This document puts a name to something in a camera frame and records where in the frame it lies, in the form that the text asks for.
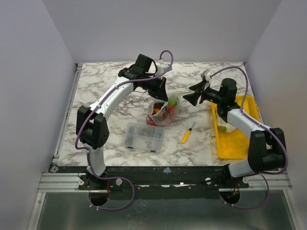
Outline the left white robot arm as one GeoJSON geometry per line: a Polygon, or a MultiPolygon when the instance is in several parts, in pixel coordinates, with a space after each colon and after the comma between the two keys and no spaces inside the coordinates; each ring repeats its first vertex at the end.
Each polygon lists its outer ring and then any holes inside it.
{"type": "Polygon", "coordinates": [[[106,185],[104,145],[109,137],[107,121],[117,106],[138,87],[158,100],[168,101],[164,75],[171,71],[172,63],[162,58],[155,62],[140,54],[128,68],[119,71],[118,77],[104,95],[89,107],[81,106],[77,111],[75,148],[86,150],[87,170],[92,176],[90,184],[95,189],[106,185]]]}

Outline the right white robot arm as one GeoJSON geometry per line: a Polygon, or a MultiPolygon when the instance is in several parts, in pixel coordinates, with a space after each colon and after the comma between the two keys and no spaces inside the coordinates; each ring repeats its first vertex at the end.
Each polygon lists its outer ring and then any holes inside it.
{"type": "Polygon", "coordinates": [[[223,79],[218,91],[210,88],[205,80],[191,86],[190,90],[193,92],[184,95],[185,100],[193,106],[203,101],[216,104],[219,117],[249,138],[247,158],[224,167],[225,173],[221,175],[223,186],[233,187],[238,177],[286,167],[288,160],[283,131],[259,123],[237,104],[234,79],[223,79]]]}

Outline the red bell pepper toy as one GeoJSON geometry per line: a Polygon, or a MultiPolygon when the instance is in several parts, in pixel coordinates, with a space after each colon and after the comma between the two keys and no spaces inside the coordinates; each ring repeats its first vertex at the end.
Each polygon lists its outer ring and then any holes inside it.
{"type": "Polygon", "coordinates": [[[151,126],[159,126],[159,121],[156,119],[152,118],[151,116],[146,117],[146,123],[151,126]]]}

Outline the clear zip top bag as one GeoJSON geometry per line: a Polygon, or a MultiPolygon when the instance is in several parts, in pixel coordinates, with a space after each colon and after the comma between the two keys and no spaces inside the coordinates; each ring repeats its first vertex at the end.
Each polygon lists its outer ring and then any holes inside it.
{"type": "Polygon", "coordinates": [[[168,101],[154,99],[147,108],[146,124],[163,127],[170,125],[181,109],[181,99],[185,92],[175,92],[168,96],[168,101]]]}

